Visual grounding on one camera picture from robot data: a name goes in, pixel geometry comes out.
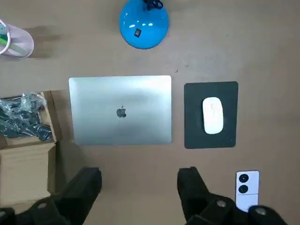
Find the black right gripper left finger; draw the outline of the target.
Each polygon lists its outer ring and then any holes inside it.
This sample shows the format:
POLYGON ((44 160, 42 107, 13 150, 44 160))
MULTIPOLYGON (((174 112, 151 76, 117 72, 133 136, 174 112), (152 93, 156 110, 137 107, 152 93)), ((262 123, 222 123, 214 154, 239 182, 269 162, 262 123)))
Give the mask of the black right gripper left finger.
POLYGON ((35 202, 16 214, 13 208, 0 209, 2 225, 82 225, 102 188, 97 167, 84 167, 58 193, 35 202))

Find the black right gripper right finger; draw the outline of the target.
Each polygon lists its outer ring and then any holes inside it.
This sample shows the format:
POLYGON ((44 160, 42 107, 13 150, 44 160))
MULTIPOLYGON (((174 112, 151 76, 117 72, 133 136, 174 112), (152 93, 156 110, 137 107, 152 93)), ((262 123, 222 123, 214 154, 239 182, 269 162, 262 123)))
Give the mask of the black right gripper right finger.
POLYGON ((285 225, 272 208, 254 205, 244 212, 228 197, 211 193, 195 167, 181 168, 177 190, 187 225, 285 225))

